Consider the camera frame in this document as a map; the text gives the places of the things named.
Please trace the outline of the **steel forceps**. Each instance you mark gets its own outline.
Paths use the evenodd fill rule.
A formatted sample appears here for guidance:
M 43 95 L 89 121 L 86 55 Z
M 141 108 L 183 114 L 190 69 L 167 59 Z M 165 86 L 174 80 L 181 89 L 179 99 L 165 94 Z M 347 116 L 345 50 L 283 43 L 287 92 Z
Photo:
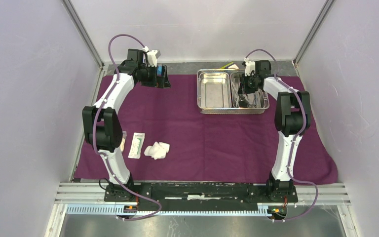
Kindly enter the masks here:
M 240 99 L 243 94 L 243 88 L 241 87 L 240 78 L 236 78 L 233 82 L 233 91 L 237 99 Z

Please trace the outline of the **metal mesh instrument tray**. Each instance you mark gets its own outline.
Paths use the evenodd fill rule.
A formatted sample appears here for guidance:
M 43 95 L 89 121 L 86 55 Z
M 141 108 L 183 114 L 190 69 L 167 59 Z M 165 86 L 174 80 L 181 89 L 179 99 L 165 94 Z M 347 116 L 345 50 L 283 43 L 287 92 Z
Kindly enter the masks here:
M 232 73 L 243 73 L 242 70 L 225 70 L 225 69 L 202 69 L 197 72 L 197 86 L 198 86 L 198 77 L 201 72 L 224 72 L 229 74 L 229 79 L 230 79 L 230 74 Z M 242 109 L 242 108 L 234 108 L 231 103 L 230 108 L 224 108 L 224 109 L 202 109 L 199 107 L 199 110 L 203 114 L 217 114 L 217 115 L 256 115 L 256 114 L 262 114 L 265 112 L 270 107 L 270 102 L 267 97 L 267 104 L 269 105 L 266 109 Z

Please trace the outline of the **suture packet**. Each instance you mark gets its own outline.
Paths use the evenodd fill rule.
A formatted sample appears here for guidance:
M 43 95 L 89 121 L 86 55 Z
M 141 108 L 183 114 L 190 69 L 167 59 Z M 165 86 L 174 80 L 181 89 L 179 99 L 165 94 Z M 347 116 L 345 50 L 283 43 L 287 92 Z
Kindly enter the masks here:
M 144 139 L 145 139 L 144 133 L 135 132 L 133 134 L 128 158 L 139 159 L 141 157 L 141 150 L 144 143 Z

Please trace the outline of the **white gauze wad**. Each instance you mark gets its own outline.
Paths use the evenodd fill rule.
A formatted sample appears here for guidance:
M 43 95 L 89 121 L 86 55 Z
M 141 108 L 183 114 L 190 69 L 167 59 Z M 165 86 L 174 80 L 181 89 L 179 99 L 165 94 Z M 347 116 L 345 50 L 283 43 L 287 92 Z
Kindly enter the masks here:
M 170 145 L 163 142 L 155 142 L 152 146 L 147 146 L 144 155 L 154 160 L 163 159 L 170 150 Z

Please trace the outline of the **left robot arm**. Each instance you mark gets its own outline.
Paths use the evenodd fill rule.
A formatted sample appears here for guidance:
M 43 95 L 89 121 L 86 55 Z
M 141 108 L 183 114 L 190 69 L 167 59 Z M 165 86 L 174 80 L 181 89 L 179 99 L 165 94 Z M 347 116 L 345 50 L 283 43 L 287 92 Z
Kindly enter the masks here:
M 147 47 L 129 49 L 126 60 L 116 67 L 116 74 L 101 98 L 82 110 L 85 141 L 102 158 L 109 181 L 119 185 L 116 194 L 123 201 L 135 196 L 135 187 L 120 149 L 123 130 L 117 111 L 138 83 L 154 88 L 171 86 L 166 65 L 158 63 L 160 55 L 159 50 Z

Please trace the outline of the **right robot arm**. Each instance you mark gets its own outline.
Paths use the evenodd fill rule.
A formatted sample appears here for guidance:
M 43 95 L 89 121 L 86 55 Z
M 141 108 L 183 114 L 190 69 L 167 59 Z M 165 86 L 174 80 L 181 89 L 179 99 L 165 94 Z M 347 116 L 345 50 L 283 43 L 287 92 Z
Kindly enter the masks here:
M 293 165 L 299 143 L 309 124 L 309 93 L 299 91 L 271 74 L 268 60 L 245 58 L 240 90 L 244 94 L 259 89 L 276 100 L 274 125 L 278 132 L 278 147 L 274 166 L 265 185 L 265 195 L 279 201 L 294 192 Z

